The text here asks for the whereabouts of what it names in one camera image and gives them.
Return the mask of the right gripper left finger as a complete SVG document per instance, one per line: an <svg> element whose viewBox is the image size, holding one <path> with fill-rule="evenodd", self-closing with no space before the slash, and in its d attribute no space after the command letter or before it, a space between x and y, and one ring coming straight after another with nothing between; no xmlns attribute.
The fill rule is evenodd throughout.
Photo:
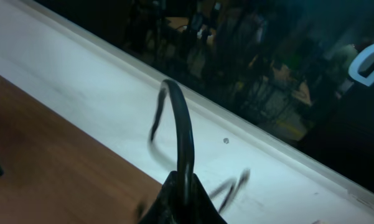
<svg viewBox="0 0 374 224"><path fill-rule="evenodd" d="M183 185L179 183L177 171L172 171L163 183L155 201L139 224L182 224L184 221Z"/></svg>

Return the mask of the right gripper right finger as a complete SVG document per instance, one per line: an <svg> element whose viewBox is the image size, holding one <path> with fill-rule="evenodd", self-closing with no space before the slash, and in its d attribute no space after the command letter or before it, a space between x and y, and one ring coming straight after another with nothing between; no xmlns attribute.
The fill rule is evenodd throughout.
<svg viewBox="0 0 374 224"><path fill-rule="evenodd" d="M215 209L196 174L193 175L190 203L185 214L187 224L227 224Z"/></svg>

